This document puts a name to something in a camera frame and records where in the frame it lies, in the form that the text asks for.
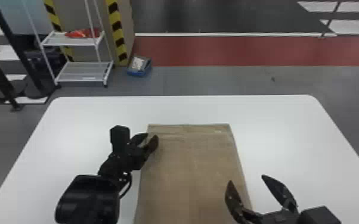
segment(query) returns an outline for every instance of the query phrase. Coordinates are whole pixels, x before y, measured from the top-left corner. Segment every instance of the red floor stripe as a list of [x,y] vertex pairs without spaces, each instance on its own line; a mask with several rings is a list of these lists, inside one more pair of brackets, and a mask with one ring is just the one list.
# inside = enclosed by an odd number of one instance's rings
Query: red floor stripe
[[155,66],[359,66],[359,37],[137,37]]

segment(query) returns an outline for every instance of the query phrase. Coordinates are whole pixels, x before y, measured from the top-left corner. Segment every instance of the gray floor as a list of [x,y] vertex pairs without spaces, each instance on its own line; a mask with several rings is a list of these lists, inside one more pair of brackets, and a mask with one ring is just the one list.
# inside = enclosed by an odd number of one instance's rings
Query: gray floor
[[[155,67],[145,78],[113,71],[109,88],[64,86],[53,98],[122,95],[311,94],[359,155],[359,67]],[[0,105],[0,185],[48,105]]]

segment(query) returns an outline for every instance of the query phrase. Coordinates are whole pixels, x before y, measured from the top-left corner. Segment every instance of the robotic arm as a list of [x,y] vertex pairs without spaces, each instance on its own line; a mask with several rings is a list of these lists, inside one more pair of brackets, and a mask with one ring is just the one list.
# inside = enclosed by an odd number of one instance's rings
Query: robotic arm
[[132,185],[131,172],[140,170],[159,145],[156,135],[142,146],[147,133],[137,134],[131,139],[129,136],[127,127],[115,126],[110,130],[113,152],[101,165],[98,175],[78,175],[74,178],[57,204],[57,223],[117,223],[120,199]]

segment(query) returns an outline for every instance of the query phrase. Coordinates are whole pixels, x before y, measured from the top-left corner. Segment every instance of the wire shelf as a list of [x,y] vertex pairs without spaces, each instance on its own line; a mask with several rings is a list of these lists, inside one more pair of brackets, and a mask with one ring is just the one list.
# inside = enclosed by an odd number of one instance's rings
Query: wire shelf
[[104,31],[98,38],[69,38],[65,33],[52,31],[43,41],[43,46],[99,46]]
[[57,82],[104,82],[114,62],[68,62],[58,74]]

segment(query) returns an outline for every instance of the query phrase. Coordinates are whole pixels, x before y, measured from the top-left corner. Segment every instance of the brown towel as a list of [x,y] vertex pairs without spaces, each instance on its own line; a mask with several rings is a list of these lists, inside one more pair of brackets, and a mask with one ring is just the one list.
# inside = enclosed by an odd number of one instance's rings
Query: brown towel
[[142,168],[135,224],[235,224],[224,202],[232,179],[249,197],[229,125],[149,125],[159,148]]

